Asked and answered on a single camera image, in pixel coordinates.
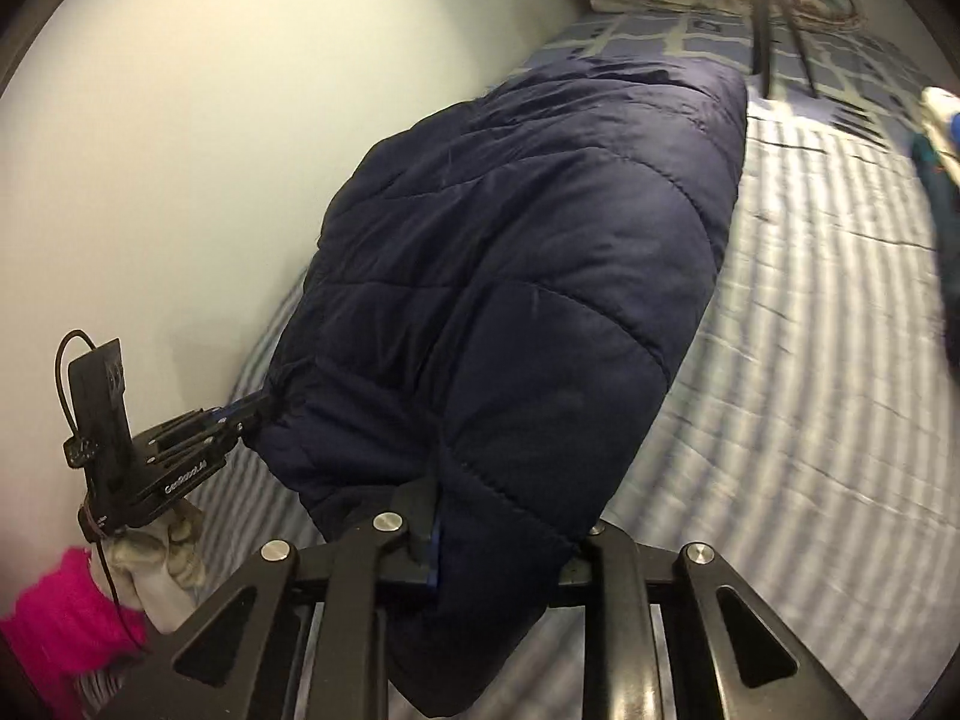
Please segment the left gloved hand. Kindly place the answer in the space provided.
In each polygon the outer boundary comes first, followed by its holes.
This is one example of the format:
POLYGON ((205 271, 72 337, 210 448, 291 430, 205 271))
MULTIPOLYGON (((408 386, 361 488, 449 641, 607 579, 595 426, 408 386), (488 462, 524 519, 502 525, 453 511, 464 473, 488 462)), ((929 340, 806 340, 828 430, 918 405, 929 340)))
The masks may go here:
POLYGON ((107 600, 143 613, 160 634, 171 634, 197 608, 205 582, 199 554, 203 512, 189 500, 143 528, 125 528, 94 546, 89 570, 107 600))

